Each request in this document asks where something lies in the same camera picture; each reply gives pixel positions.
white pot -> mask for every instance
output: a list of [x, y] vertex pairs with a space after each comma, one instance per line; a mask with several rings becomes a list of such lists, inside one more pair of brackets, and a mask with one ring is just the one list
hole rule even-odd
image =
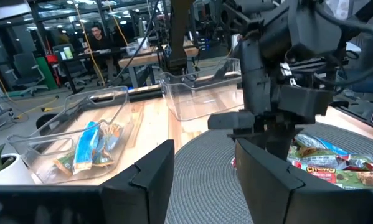
[[15, 160], [7, 168], [0, 171], [0, 185], [30, 185], [35, 184], [30, 171], [24, 165], [20, 155], [9, 153], [2, 156], [14, 157]]

clear plastic bin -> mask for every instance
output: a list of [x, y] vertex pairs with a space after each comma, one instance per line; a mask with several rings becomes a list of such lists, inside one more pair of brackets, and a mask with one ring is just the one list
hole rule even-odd
[[[85, 128], [94, 121], [96, 124]], [[76, 173], [74, 154], [89, 146], [77, 144], [85, 131], [98, 128], [98, 146], [89, 147], [93, 159]], [[90, 179], [111, 172], [118, 164], [133, 129], [125, 86], [69, 96], [64, 110], [28, 137], [13, 135], [8, 142], [43, 184]]]
[[163, 98], [176, 119], [189, 121], [243, 105], [242, 90], [237, 89], [241, 81], [239, 60], [227, 58], [215, 68], [196, 73], [164, 73], [160, 83]]

potted plant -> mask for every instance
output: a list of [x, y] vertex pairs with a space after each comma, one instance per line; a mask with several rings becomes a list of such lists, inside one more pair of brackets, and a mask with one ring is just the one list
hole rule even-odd
[[16, 153], [1, 155], [4, 147], [5, 144], [0, 145], [0, 185], [34, 184], [20, 155]]

wooden countertop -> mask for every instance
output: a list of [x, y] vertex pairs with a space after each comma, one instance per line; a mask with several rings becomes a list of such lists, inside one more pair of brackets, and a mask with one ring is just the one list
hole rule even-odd
[[[184, 46], [188, 46], [188, 45], [192, 45], [192, 42], [189, 41], [189, 42], [184, 43]], [[148, 64], [152, 64], [152, 63], [158, 63], [157, 53], [155, 51], [153, 51], [153, 48], [151, 48], [151, 50], [141, 51], [142, 54], [143, 53], [148, 53], [148, 52], [151, 52], [152, 54], [151, 55], [144, 55], [144, 56], [136, 56], [132, 60], [132, 62], [130, 64], [130, 67], [148, 65]], [[188, 57], [196, 57], [197, 54], [199, 53], [199, 49], [195, 48], [195, 47], [189, 47], [189, 48], [185, 49], [185, 53]], [[126, 64], [129, 61], [130, 61], [130, 58], [121, 59], [120, 61], [118, 61], [118, 65], [120, 67], [125, 67]]]
[[[144, 87], [143, 89], [146, 88], [155, 88], [155, 86]], [[238, 110], [239, 108], [241, 108], [241, 106], [232, 108], [231, 110]], [[89, 113], [86, 116], [89, 121], [95, 120], [104, 116], [103, 114], [112, 114], [110, 110], [116, 111], [115, 108], [105, 108], [92, 113], [86, 112]], [[117, 173], [125, 170], [165, 140], [174, 140], [175, 152], [177, 153], [177, 151], [191, 139], [207, 131], [207, 120], [209, 116], [191, 121], [178, 121], [170, 112], [166, 102], [162, 98], [131, 103], [130, 110], [134, 126], [128, 141], [125, 143], [125, 149], [120, 156], [119, 163], [115, 170], [103, 177], [79, 180], [69, 182], [68, 184], [101, 184]], [[373, 139], [372, 127], [332, 107], [328, 108], [326, 116], [317, 116], [316, 120], [319, 123], [337, 126]], [[81, 127], [79, 125], [72, 125], [69, 129], [78, 129], [76, 126]]]

woven placemat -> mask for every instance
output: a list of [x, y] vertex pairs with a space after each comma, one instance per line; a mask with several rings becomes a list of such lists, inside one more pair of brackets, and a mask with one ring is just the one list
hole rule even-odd
[[[229, 131], [208, 131], [175, 156], [166, 223], [252, 223], [236, 170]], [[349, 152], [373, 155], [373, 140], [344, 129], [314, 124], [310, 133]]]

